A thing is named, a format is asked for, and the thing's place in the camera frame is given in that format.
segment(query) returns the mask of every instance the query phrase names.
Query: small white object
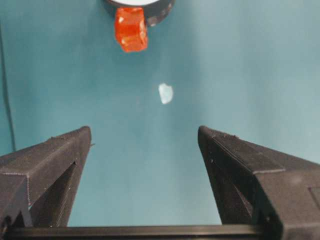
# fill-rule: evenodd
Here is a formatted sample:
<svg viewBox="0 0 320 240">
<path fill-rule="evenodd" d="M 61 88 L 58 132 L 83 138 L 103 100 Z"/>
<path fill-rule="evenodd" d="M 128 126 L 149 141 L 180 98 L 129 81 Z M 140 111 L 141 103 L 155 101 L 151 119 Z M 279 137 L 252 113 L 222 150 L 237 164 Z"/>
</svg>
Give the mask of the small white object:
<svg viewBox="0 0 320 240">
<path fill-rule="evenodd" d="M 159 85 L 159 94 L 162 104 L 168 104 L 174 97 L 174 89 L 165 83 Z"/>
<path fill-rule="evenodd" d="M 144 6 L 148 4 L 153 4 L 158 0 L 112 0 L 118 4 L 130 5 L 130 6 Z"/>
</svg>

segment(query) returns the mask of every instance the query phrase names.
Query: teal background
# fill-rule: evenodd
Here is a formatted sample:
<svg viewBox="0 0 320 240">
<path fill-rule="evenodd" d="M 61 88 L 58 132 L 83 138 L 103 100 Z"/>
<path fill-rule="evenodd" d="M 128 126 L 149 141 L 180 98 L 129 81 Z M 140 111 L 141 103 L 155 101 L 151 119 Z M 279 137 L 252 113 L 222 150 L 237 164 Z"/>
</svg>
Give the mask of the teal background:
<svg viewBox="0 0 320 240">
<path fill-rule="evenodd" d="M 17 149 L 91 127 L 71 226 L 219 224 L 200 125 L 320 163 L 319 0 L 177 0 L 131 54 L 101 0 L 0 0 L 0 24 Z"/>
</svg>

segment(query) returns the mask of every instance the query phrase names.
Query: orange block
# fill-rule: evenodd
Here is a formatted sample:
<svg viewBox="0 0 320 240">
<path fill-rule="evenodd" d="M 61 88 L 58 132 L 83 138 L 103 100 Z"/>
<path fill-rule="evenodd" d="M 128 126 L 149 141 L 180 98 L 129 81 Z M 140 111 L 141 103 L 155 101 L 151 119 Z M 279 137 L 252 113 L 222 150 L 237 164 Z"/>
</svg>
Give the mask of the orange block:
<svg viewBox="0 0 320 240">
<path fill-rule="evenodd" d="M 148 47 L 142 7 L 119 7 L 115 14 L 114 28 L 115 38 L 125 52 L 139 52 Z"/>
</svg>

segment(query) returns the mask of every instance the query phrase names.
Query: orange cube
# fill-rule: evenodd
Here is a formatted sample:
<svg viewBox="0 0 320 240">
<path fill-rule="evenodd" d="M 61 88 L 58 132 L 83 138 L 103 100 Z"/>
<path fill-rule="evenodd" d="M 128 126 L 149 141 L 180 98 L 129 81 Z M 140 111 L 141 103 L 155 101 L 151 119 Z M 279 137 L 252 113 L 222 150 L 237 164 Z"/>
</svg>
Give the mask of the orange cube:
<svg viewBox="0 0 320 240">
<path fill-rule="evenodd" d="M 125 52 L 139 52 L 148 47 L 142 7 L 119 7 L 115 14 L 114 28 L 115 38 Z"/>
</svg>

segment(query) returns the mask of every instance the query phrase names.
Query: tape roll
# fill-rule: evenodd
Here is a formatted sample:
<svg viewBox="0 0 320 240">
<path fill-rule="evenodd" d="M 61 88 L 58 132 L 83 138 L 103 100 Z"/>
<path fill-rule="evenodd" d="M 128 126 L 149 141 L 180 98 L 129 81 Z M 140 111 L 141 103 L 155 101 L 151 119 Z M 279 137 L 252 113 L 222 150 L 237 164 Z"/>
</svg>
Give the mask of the tape roll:
<svg viewBox="0 0 320 240">
<path fill-rule="evenodd" d="M 113 16 L 117 8 L 142 7 L 144 10 L 145 22 L 153 27 L 168 16 L 176 0 L 105 0 L 111 7 Z"/>
</svg>

